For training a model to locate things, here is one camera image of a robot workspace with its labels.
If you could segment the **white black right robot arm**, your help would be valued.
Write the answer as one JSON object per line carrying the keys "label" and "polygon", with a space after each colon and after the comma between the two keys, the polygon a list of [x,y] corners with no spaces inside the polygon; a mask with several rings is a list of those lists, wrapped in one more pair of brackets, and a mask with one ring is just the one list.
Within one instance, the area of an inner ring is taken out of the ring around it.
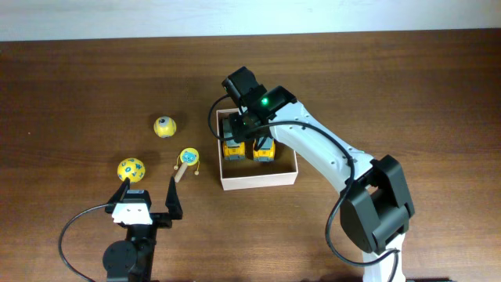
{"label": "white black right robot arm", "polygon": [[362,268],[365,281],[404,281],[402,245],[415,209],[400,163],[349,145],[282,86],[225,81],[223,87],[239,111],[230,117],[233,140],[271,137],[299,153],[338,192],[325,227],[333,255]]}

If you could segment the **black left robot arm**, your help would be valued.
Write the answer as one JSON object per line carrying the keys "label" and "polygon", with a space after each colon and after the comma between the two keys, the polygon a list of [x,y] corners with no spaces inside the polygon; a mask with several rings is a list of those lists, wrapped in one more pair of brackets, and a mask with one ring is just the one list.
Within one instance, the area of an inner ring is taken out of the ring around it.
{"label": "black left robot arm", "polygon": [[150,281],[157,231],[172,228],[172,222],[183,217],[173,178],[165,199],[166,212],[151,212],[149,192],[133,190],[131,184],[130,179],[125,179],[105,207],[114,223],[126,229],[126,237],[104,251],[103,267],[108,281]]}

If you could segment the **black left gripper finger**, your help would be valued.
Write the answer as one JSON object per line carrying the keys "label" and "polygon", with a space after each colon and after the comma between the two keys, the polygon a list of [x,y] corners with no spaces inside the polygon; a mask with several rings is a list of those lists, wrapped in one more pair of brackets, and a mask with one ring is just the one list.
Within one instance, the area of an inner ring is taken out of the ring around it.
{"label": "black left gripper finger", "polygon": [[111,198],[107,201],[105,207],[105,213],[112,213],[116,207],[116,205],[122,201],[125,193],[130,189],[130,179],[126,177],[118,190],[111,196]]}
{"label": "black left gripper finger", "polygon": [[176,190],[176,181],[173,177],[171,177],[169,181],[165,206],[172,219],[182,219],[183,210]]}

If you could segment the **yellow grey toy truck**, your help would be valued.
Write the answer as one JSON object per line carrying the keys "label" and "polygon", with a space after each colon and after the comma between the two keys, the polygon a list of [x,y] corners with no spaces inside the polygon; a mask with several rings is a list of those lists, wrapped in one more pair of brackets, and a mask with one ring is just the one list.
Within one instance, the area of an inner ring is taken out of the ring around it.
{"label": "yellow grey toy truck", "polygon": [[[223,136],[232,137],[232,128],[228,118],[222,120]],[[227,161],[240,161],[246,157],[245,143],[237,143],[234,139],[225,141],[222,145],[223,155]]]}
{"label": "yellow grey toy truck", "polygon": [[254,161],[271,162],[271,161],[275,160],[276,145],[275,145],[274,139],[271,137],[267,137],[267,138],[268,138],[267,142],[259,151],[255,151],[254,145],[253,145],[253,160]]}

